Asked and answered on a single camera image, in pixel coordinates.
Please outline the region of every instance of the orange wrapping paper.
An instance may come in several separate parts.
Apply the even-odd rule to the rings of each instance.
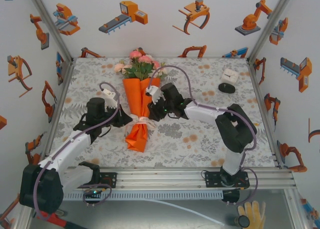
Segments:
[[[160,86],[160,78],[152,79],[152,86]],[[138,78],[129,78],[123,80],[125,94],[129,103],[131,114],[138,117],[148,117],[148,104],[152,101],[151,96],[146,95],[146,88],[150,78],[141,80]],[[148,139],[148,128],[146,124],[135,124],[131,133],[125,138],[128,143],[128,149],[141,152],[145,151]]]

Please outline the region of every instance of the white wall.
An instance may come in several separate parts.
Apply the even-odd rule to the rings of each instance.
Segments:
[[[284,38],[278,45],[266,42],[258,58],[266,58],[265,81],[260,86],[263,95],[270,93],[272,97],[277,97],[281,101],[275,138],[300,151],[308,170],[304,173],[294,173],[297,188],[319,211],[320,136],[315,135],[308,143],[308,118],[311,119],[311,131],[320,129],[318,3],[318,0],[291,0],[280,18],[288,17]],[[305,57],[311,60],[312,74],[309,76],[309,86],[303,93],[298,90],[298,80],[295,76],[280,69],[281,57],[298,65]],[[257,78],[260,77],[261,70],[257,72]],[[273,125],[271,113],[269,112],[269,119]],[[297,164],[294,155],[286,158],[287,166]]]
[[[81,29],[73,35],[61,35],[73,57],[81,54],[81,48],[88,49],[107,57],[127,56],[137,47],[142,47],[154,56],[176,57],[190,46],[207,45],[205,57],[221,57],[232,50],[256,44],[262,29],[266,25],[267,15],[261,13],[257,25],[262,29],[243,36],[235,27],[243,24],[244,18],[253,14],[260,0],[203,0],[210,8],[210,19],[202,30],[189,25],[190,35],[175,29],[183,28],[186,16],[179,9],[195,0],[42,0],[46,9],[52,13],[61,3],[70,8],[78,17]],[[148,24],[129,23],[116,29],[110,35],[99,31],[99,27],[121,14],[119,3],[133,1],[138,8],[148,14]],[[266,0],[266,5],[274,10],[278,0]]]
[[[44,131],[50,130],[48,116],[42,103],[42,90],[45,80],[49,82],[58,100],[62,84],[58,86],[56,74],[56,53],[59,51],[52,35],[49,48],[41,50],[36,36],[36,27],[30,22],[30,14],[39,16],[30,0],[0,0],[0,115],[7,119],[7,125],[0,130],[0,213],[2,213],[20,192],[23,169],[28,164],[25,143],[31,142]],[[43,22],[42,30],[48,32]],[[7,56],[19,55],[29,64],[32,76],[25,80],[32,87],[19,98],[25,89],[14,80],[8,82]],[[22,67],[23,75],[28,74]],[[47,102],[53,104],[52,96],[47,93]],[[48,133],[36,149],[40,152],[46,145]]]

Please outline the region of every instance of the white ribbon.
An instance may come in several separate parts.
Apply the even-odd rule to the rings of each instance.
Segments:
[[[146,117],[146,116],[140,116],[140,117],[138,117],[137,115],[135,115],[135,114],[130,114],[130,117],[132,118],[132,121],[131,122],[129,122],[127,125],[126,125],[126,127],[125,127],[125,132],[124,132],[124,134],[126,135],[127,134],[127,131],[128,131],[128,127],[129,126],[134,126],[134,125],[136,125],[136,124],[146,124],[147,125],[147,127],[149,128],[149,129],[152,129],[152,130],[154,130],[154,129],[156,129],[156,124],[152,121],[152,120],[150,120],[148,117]]]

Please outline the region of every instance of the white cable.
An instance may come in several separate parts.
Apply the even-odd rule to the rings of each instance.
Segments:
[[[165,204],[167,206],[171,206],[171,207],[174,207],[174,208],[178,208],[178,209],[181,209],[181,210],[184,210],[184,211],[187,211],[187,212],[190,212],[190,213],[193,213],[193,214],[196,214],[200,217],[203,217],[205,219],[208,219],[209,221],[212,221],[214,223],[217,223],[221,226],[224,226],[225,224],[222,223],[221,221],[218,221],[218,220],[215,220],[215,219],[212,219],[211,217],[208,217],[206,215],[203,215],[197,211],[194,211],[194,210],[191,210],[191,209],[188,209],[188,208],[185,208],[185,207],[182,207],[182,206],[179,206],[179,205],[175,205],[175,204],[171,204],[169,202],[165,202],[165,201],[162,201],[162,200],[152,200],[152,199],[142,199],[142,201],[147,201],[147,202],[152,202],[152,203],[160,203],[160,204]]]

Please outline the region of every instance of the floor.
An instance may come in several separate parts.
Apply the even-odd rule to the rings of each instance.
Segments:
[[[248,196],[243,191],[241,200]],[[281,190],[258,190],[255,198],[266,202],[265,229],[292,229],[287,202]],[[211,222],[190,212],[148,201],[107,201],[96,208],[83,202],[63,202],[60,209],[67,213],[62,219],[88,229],[236,229],[231,226],[238,216],[235,206],[220,200],[170,200],[169,203],[206,215],[225,225]],[[30,229],[59,229],[56,225],[34,218]]]
[[[92,97],[104,97],[98,84],[111,82],[120,92],[120,103],[127,114],[130,109],[122,83],[123,75],[114,72],[115,64],[128,58],[78,58],[68,87],[52,148],[59,147],[86,113],[86,103]],[[192,94],[198,102],[218,107],[239,104],[257,128],[257,147],[247,153],[246,167],[274,167],[266,130],[256,95],[244,58],[157,58],[166,65],[184,69],[191,80]],[[223,71],[232,69],[239,73],[234,94],[218,90]],[[188,83],[177,69],[168,68],[162,82],[175,84],[187,98]],[[148,130],[145,152],[129,150],[125,142],[125,129],[112,128],[106,136],[97,139],[82,152],[70,166],[88,161],[101,167],[220,167],[225,158],[223,144],[216,125],[185,119],[166,117],[155,122],[156,129]]]

